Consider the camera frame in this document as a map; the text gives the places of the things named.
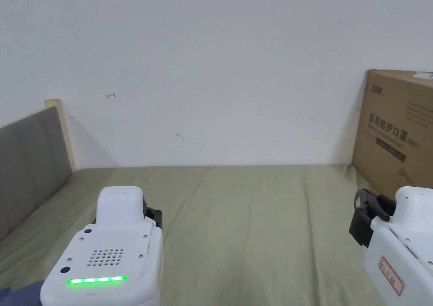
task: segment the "red label sticker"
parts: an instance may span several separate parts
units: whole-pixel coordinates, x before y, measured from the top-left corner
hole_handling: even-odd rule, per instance
[[[392,266],[386,261],[384,257],[381,258],[379,263],[379,269],[382,271],[385,278],[388,280],[390,285],[394,288],[395,292],[398,295],[401,295],[404,289],[404,284],[401,281],[400,277],[395,273]]]

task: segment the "cardboard box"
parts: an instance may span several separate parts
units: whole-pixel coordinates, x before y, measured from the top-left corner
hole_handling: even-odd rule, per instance
[[[433,187],[433,73],[368,71],[352,163],[388,197]]]

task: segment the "white sticker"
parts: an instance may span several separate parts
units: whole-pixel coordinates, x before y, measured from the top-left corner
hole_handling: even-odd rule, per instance
[[[401,295],[404,289],[404,284],[384,257],[382,257],[380,260],[379,269],[382,271],[389,284],[394,288],[395,292],[398,295]]]
[[[431,80],[433,79],[433,72],[420,71],[414,74],[414,77]]]

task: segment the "green led light bar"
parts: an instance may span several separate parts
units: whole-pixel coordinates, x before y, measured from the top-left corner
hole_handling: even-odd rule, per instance
[[[105,276],[102,278],[84,278],[84,279],[71,279],[68,284],[88,284],[91,282],[106,282],[106,281],[122,281],[128,280],[127,276]]]

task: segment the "green bed sheet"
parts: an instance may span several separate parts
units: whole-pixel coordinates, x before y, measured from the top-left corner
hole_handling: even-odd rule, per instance
[[[44,280],[105,186],[163,211],[161,305],[384,306],[349,235],[348,165],[84,169],[0,242],[0,288]]]

